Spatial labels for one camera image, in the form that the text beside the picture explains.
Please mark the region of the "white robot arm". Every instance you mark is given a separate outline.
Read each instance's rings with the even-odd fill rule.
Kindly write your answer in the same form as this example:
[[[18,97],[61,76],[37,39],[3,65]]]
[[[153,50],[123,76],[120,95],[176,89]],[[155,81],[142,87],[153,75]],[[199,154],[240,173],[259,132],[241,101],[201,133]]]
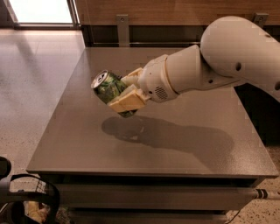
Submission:
[[[280,101],[280,42],[245,18],[222,17],[205,29],[199,45],[155,58],[122,81],[128,87],[108,103],[116,112],[243,82]]]

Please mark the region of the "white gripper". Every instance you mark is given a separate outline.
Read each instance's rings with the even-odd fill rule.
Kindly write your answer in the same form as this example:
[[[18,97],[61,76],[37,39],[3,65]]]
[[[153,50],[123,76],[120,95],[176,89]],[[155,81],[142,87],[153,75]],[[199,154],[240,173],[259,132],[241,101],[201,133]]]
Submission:
[[[121,113],[141,109],[151,99],[154,102],[166,102],[176,99],[178,94],[173,90],[166,72],[167,55],[157,57],[127,74],[121,81],[128,87],[119,96],[108,103],[115,112]]]

